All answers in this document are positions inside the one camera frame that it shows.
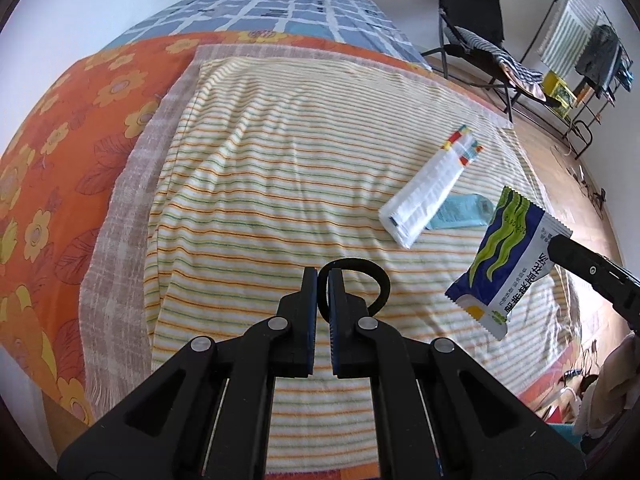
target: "striped fabric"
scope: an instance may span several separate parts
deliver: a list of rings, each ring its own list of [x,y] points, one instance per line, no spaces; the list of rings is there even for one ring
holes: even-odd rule
[[[204,62],[158,181],[145,265],[153,367],[191,337],[239,336],[300,287],[304,266],[368,258],[389,274],[378,315],[403,335],[447,335],[514,392],[574,335],[557,272],[536,282],[496,342],[444,290],[473,260],[483,229],[432,231],[410,251],[378,209],[444,140],[467,124],[485,147],[454,192],[497,201],[505,184],[543,203],[514,131],[421,76],[354,62],[231,57]],[[377,286],[347,272],[369,303]],[[332,377],[319,319],[314,376],[278,380],[269,471],[344,468],[377,460],[366,380]]]
[[[602,7],[598,0],[558,1],[558,10],[538,53],[542,62],[564,79],[587,46]]]

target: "plaid cloth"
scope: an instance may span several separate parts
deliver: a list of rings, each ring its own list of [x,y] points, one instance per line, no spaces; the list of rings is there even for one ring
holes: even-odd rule
[[[509,81],[520,90],[527,94],[533,95],[537,99],[545,100],[545,93],[542,91],[540,83],[542,83],[543,73],[538,70],[530,70],[524,65],[517,62],[506,51],[495,46],[490,41],[481,38],[474,32],[466,30],[466,28],[456,27],[456,30],[460,33],[465,40],[464,44],[461,44],[458,38],[452,33],[449,28],[445,28],[445,34],[452,44],[459,44],[467,49],[476,48],[478,50],[484,50],[489,52],[494,59],[500,65]]]

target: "snack wrapper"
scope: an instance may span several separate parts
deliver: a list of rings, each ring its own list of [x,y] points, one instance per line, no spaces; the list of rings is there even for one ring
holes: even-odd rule
[[[411,248],[437,213],[466,166],[482,151],[468,126],[460,126],[420,171],[380,208],[380,223]]]
[[[495,208],[478,254],[467,272],[445,292],[498,341],[507,335],[507,317],[531,283],[554,266],[548,244],[571,229],[509,187]]]

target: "blue plaid sheet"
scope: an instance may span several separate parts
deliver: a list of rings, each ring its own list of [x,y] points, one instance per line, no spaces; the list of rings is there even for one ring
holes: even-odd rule
[[[370,0],[183,0],[131,27],[107,48],[158,36],[274,30],[366,48],[428,67]]]

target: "black ring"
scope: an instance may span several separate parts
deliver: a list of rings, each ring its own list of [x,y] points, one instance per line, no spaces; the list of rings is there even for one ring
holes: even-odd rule
[[[372,261],[362,258],[342,258],[340,260],[334,260],[326,264],[320,269],[320,272],[318,272],[318,310],[327,323],[329,323],[329,306],[326,303],[326,284],[331,269],[355,270],[376,280],[380,287],[380,294],[376,298],[376,301],[371,303],[367,308],[370,316],[375,316],[382,307],[385,306],[386,300],[389,299],[389,294],[391,293],[391,282],[385,269]]]

